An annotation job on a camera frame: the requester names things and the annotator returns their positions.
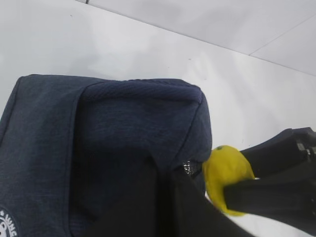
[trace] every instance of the logo patch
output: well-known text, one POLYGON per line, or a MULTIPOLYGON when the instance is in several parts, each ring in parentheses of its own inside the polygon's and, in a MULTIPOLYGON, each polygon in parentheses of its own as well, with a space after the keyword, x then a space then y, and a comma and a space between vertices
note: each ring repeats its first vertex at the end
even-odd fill
POLYGON ((0 237, 19 237, 16 223, 10 214, 0 207, 0 237))

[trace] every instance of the textured fabric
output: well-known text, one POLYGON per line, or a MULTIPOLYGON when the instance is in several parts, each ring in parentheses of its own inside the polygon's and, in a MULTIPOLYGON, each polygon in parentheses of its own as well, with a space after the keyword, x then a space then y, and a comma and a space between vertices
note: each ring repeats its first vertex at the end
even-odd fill
POLYGON ((205 97, 181 80, 23 77, 0 123, 0 207, 19 236, 79 236, 149 157, 161 174, 210 150, 205 97))
POLYGON ((77 102, 100 79, 20 78, 1 120, 0 206, 19 236, 68 237, 69 177, 77 102))

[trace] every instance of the navy blue bag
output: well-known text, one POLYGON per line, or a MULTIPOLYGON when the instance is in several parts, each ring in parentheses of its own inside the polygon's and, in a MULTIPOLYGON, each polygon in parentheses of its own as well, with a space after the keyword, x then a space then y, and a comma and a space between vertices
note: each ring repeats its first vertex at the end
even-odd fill
POLYGON ((204 198, 210 152, 184 81, 22 77, 0 123, 0 236, 250 236, 204 198))

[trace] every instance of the white surface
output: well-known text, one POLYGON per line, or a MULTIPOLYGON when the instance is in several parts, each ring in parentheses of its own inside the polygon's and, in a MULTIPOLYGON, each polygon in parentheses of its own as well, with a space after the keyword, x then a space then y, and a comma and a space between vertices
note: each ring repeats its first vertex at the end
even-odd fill
MULTIPOLYGON (((19 76, 179 78, 209 102, 214 146, 238 149, 288 127, 316 130, 316 77, 140 23, 74 0, 0 0, 0 111, 19 76)), ((260 217, 259 237, 305 237, 260 217)))
POLYGON ((316 14, 315 0, 90 0, 89 4, 245 54, 316 14))
POLYGON ((253 54, 316 75, 316 16, 253 54))

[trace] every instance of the yellow plastic part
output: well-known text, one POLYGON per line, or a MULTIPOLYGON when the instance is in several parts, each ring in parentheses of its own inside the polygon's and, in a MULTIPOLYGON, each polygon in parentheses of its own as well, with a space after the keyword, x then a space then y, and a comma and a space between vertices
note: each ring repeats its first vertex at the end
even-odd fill
POLYGON ((225 186, 255 178, 250 163, 241 152, 230 146, 214 149, 210 158, 203 163, 203 174, 207 194, 215 207, 233 216, 245 214, 228 210, 224 198, 225 186))

